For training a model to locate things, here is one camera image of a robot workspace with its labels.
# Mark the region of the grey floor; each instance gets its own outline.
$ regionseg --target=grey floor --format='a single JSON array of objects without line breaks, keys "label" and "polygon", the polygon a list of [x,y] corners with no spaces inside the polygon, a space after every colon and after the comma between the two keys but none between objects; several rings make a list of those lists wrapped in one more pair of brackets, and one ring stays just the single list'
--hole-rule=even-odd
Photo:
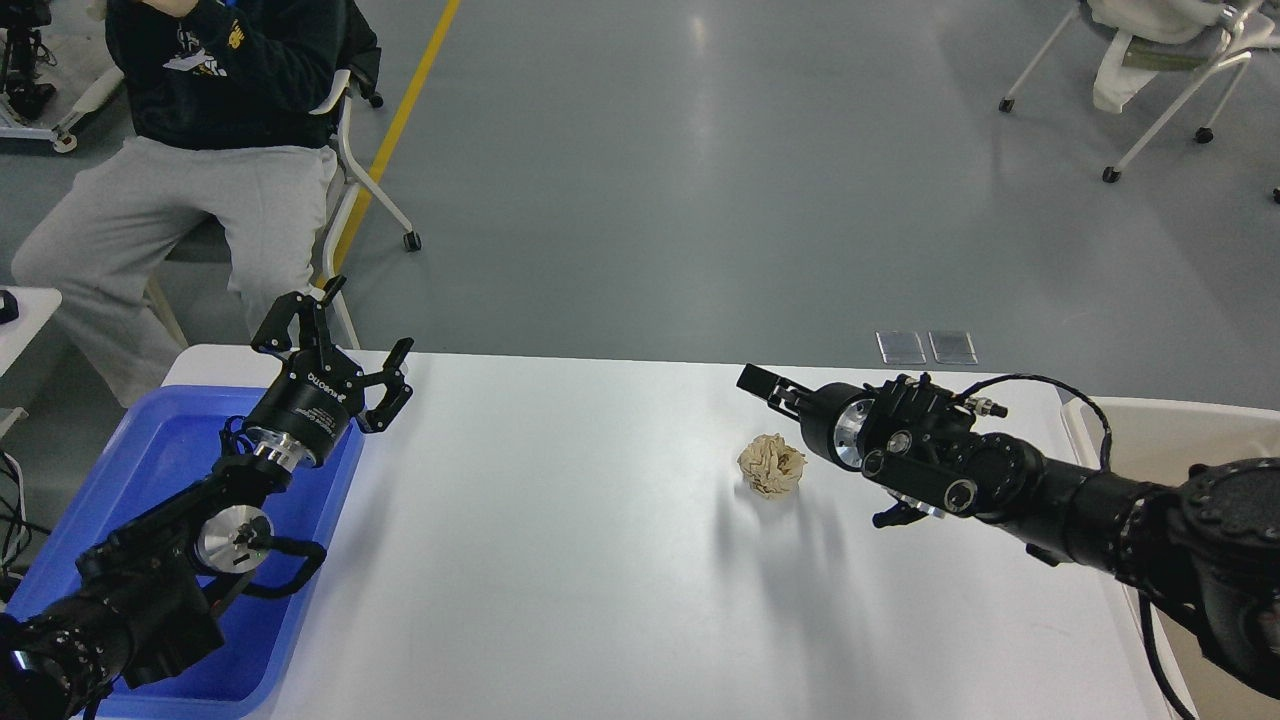
[{"label": "grey floor", "polygon": [[[387,49],[369,160],[444,0],[361,6]],[[1068,6],[462,0],[383,179],[425,250],[370,210],[343,268],[356,327],[375,348],[835,366],[881,366],[876,331],[955,329],[978,370],[1280,407],[1280,60],[1256,59],[1211,145],[1190,136],[1225,77],[1105,184],[1185,76],[1097,111],[1105,41],[1078,26],[1001,115]],[[118,101],[73,155],[0,143],[0,281],[128,132]],[[225,275],[164,279],[195,340],[244,340]],[[5,448],[51,521],[120,411],[41,343]]]}]

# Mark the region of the blue plastic tray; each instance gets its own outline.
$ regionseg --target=blue plastic tray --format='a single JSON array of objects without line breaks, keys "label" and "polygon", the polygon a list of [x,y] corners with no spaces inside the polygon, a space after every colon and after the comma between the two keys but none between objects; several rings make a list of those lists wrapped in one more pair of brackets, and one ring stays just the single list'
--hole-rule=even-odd
[{"label": "blue plastic tray", "polygon": [[[24,620],[79,588],[76,559],[127,520],[209,474],[220,454],[218,430],[246,415],[261,389],[172,386],[129,409],[52,537],[22,582],[8,612]],[[319,469],[298,468],[283,495],[264,506],[275,532],[328,547],[364,447],[349,429]],[[280,584],[300,559],[273,553],[256,582]],[[241,597],[220,625],[227,644],[177,678],[131,691],[123,680],[100,715],[157,720],[236,720],[275,687],[293,652],[315,580],[284,600]]]}]

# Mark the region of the cable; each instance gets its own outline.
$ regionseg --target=cable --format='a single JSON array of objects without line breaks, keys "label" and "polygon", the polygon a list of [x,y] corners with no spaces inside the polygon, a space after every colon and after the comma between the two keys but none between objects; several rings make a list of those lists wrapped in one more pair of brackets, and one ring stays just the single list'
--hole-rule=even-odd
[{"label": "cable", "polygon": [[[239,421],[239,429],[232,429]],[[223,423],[223,429],[218,430],[218,439],[223,446],[223,455],[248,455],[253,451],[253,443],[244,434],[244,415],[232,415]]]},{"label": "cable", "polygon": [[1147,651],[1147,664],[1151,665],[1151,674],[1156,676],[1160,692],[1165,693],[1165,700],[1172,706],[1174,712],[1183,720],[1196,720],[1192,711],[1183,705],[1181,698],[1174,692],[1165,676],[1165,669],[1160,665],[1160,655],[1156,652],[1156,629],[1151,621],[1151,600],[1146,594],[1138,596],[1138,615],[1142,620],[1142,647]]},{"label": "cable", "polygon": [[40,42],[40,45],[36,46],[36,61],[37,63],[44,63],[44,64],[49,65],[50,68],[56,68],[58,67],[58,55],[54,55],[54,51],[50,50],[47,45],[45,45],[44,42]]},{"label": "cable", "polygon": [[[3,450],[0,450],[0,459],[3,459],[5,466],[8,466],[9,477],[18,484],[18,511],[13,512],[13,509],[10,507],[9,529],[4,536],[4,555],[0,556],[0,568],[8,568],[18,560],[18,556],[22,555],[24,550],[31,547],[32,538],[31,529],[27,528],[27,489],[22,479],[22,465],[18,464],[18,460],[14,459],[13,455],[9,455]],[[17,537],[14,537],[13,532],[15,525],[18,527]]]},{"label": "cable", "polygon": [[1082,402],[1084,402],[1085,405],[1088,405],[1089,410],[1093,410],[1093,414],[1097,415],[1098,420],[1102,421],[1102,446],[1098,450],[1098,464],[1100,464],[1100,466],[1101,466],[1101,469],[1102,469],[1103,473],[1110,473],[1111,471],[1111,423],[1107,420],[1107,414],[1103,413],[1102,409],[1098,407],[1098,404],[1093,402],[1093,400],[1089,396],[1087,396],[1083,392],[1075,389],[1074,387],[1064,383],[1062,380],[1056,380],[1056,379],[1046,377],[1046,375],[1034,375],[1034,374],[1027,374],[1027,373],[1010,373],[1007,375],[1000,375],[1000,377],[996,377],[996,378],[991,378],[991,379],[987,379],[987,380],[980,380],[980,382],[974,383],[973,386],[969,387],[969,389],[961,392],[957,396],[957,401],[959,401],[959,404],[963,405],[965,400],[969,400],[969,397],[973,396],[973,393],[975,393],[975,392],[978,392],[980,389],[988,388],[988,387],[991,387],[993,384],[1007,382],[1007,380],[1032,380],[1032,382],[1037,382],[1037,383],[1047,383],[1047,384],[1051,384],[1051,386],[1053,386],[1056,388],[1060,388],[1060,389],[1064,389],[1064,391],[1069,392],[1070,395],[1073,395],[1074,397],[1076,397],[1078,400],[1080,400]]}]

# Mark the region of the chair armrest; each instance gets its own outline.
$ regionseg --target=chair armrest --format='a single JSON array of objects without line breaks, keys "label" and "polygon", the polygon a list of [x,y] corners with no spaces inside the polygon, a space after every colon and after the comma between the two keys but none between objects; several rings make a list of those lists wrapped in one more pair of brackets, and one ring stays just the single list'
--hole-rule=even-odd
[{"label": "chair armrest", "polygon": [[333,87],[329,88],[329,97],[324,99],[315,110],[311,110],[312,115],[328,115],[338,106],[344,92],[347,92],[347,85],[351,83],[351,70],[343,68],[333,73]]}]

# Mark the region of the crumpled paper ball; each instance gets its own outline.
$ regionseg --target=crumpled paper ball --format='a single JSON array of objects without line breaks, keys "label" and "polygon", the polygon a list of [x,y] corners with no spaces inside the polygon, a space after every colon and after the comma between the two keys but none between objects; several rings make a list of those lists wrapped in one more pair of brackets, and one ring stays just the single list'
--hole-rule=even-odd
[{"label": "crumpled paper ball", "polygon": [[782,497],[795,489],[804,475],[804,454],[777,434],[755,438],[737,456],[742,479],[764,497]]}]

